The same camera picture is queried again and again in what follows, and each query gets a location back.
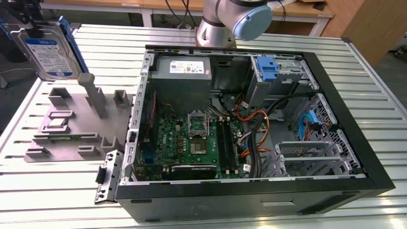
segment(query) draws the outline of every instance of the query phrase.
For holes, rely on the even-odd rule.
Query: blue hard drive label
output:
[[[66,77],[72,75],[72,69],[60,47],[54,40],[25,39],[26,46],[36,57],[44,71],[52,76]]]

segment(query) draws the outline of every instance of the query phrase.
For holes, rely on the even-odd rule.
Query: white table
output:
[[[135,93],[144,45],[195,44],[188,30],[81,25],[76,42],[104,93]],[[240,48],[315,52],[396,189],[321,215],[137,224],[119,204],[93,205],[101,161],[25,163],[52,87],[84,93],[75,81],[37,80],[0,137],[0,228],[395,229],[407,224],[407,112],[355,50],[337,38],[263,35]]]
[[[137,4],[127,7],[112,7],[112,6],[91,6],[91,5],[75,5],[75,4],[53,4],[53,3],[41,3],[42,9],[50,10],[84,10],[84,11],[99,11],[99,12],[123,12],[123,13],[140,13],[143,16],[143,25],[144,27],[152,27],[152,15],[153,14],[172,14],[169,9],[151,9],[151,8],[139,8]],[[176,15],[184,15],[184,10],[173,10]],[[201,16],[201,11],[191,11],[191,15]],[[325,25],[331,19],[331,15],[319,15],[319,17],[293,17],[285,16],[285,21],[295,22],[309,22],[313,23],[309,36],[320,36],[324,31]],[[281,21],[281,16],[273,16],[273,21]]]

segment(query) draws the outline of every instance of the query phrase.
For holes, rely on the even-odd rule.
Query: power supply label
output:
[[[70,76],[72,69],[54,40],[25,39],[26,46],[44,71],[53,76]]]
[[[169,73],[204,74],[203,61],[171,61]]]

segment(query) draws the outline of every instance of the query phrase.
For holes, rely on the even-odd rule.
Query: hard drive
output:
[[[88,73],[66,20],[37,21],[41,38],[32,38],[25,29],[6,25],[6,30],[45,81],[77,79]]]

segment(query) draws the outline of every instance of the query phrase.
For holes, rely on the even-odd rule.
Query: motherboard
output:
[[[203,128],[205,135],[191,134],[203,131]],[[169,174],[175,168],[208,169],[216,173],[212,179],[244,178],[247,172],[243,171],[243,164],[239,164],[237,147],[233,144],[239,133],[239,121],[161,118],[157,147],[155,152],[143,152],[145,164],[136,167],[137,180],[172,180]]]

